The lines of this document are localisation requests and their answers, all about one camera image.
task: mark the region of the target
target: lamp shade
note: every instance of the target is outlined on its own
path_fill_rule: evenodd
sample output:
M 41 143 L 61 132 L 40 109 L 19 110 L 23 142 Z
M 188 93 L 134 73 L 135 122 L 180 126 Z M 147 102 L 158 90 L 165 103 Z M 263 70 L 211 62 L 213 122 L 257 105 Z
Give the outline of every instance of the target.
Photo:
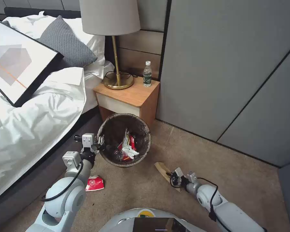
M 140 30 L 136 0 L 80 0 L 83 31 L 123 35 Z

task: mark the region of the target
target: plastic bottle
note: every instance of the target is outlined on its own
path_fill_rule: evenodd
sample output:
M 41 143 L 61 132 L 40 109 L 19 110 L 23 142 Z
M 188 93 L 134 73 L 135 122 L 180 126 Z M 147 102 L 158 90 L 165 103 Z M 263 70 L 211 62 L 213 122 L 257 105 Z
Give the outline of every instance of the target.
M 150 61 L 145 62 L 145 69 L 143 72 L 143 85 L 145 87 L 150 87 L 151 86 L 151 66 L 150 66 Z

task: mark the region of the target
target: table lamp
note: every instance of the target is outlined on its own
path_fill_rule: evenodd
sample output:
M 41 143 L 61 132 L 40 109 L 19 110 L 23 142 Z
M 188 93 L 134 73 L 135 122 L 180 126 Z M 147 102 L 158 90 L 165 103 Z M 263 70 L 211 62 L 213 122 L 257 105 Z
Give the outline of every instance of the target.
M 110 89 L 126 89 L 134 78 L 118 69 L 115 35 L 140 30 L 140 18 L 136 0 L 80 0 L 83 31 L 95 35 L 111 35 L 116 72 L 107 75 L 103 82 Z

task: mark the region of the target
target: drawer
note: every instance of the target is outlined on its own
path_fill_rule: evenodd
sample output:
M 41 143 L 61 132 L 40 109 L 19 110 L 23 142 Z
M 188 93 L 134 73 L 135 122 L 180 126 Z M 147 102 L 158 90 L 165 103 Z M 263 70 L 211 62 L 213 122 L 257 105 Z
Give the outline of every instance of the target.
M 100 93 L 96 93 L 96 94 L 97 94 L 99 106 L 104 107 L 108 110 L 114 111 L 116 113 L 131 113 L 136 116 L 140 116 L 140 108 L 129 105 L 127 103 L 123 103 L 121 101 L 107 97 Z

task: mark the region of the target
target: wooden stick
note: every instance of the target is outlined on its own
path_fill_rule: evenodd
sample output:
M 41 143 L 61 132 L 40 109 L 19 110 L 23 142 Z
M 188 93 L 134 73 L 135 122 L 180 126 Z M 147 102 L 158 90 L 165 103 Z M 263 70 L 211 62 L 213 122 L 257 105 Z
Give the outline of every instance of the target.
M 161 175 L 168 181 L 170 182 L 170 177 L 167 175 L 167 173 L 171 173 L 170 170 L 164 165 L 162 162 L 157 162 L 155 163 L 156 168 L 158 171 L 161 173 Z

